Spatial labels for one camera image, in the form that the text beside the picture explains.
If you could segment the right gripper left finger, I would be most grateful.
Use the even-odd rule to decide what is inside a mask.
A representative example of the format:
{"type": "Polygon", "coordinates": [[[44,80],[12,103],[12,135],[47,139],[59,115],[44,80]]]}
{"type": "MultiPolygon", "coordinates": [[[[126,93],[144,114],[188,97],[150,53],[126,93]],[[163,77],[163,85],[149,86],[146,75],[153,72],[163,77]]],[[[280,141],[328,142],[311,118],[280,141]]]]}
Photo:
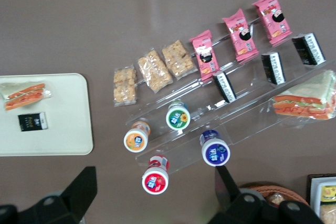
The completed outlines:
{"type": "Polygon", "coordinates": [[[87,166],[60,195],[47,196],[20,212],[18,223],[79,223],[96,195],[96,168],[87,166]]]}

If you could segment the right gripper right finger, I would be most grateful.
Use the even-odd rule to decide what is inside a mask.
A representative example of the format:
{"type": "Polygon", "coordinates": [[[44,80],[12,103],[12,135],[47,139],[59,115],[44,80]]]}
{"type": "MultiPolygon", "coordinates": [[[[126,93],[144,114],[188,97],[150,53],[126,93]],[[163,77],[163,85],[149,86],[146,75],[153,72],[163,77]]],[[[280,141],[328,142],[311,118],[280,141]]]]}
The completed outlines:
{"type": "Polygon", "coordinates": [[[219,212],[210,223],[278,223],[278,209],[261,193],[239,188],[225,166],[215,167],[215,193],[219,212]]]}

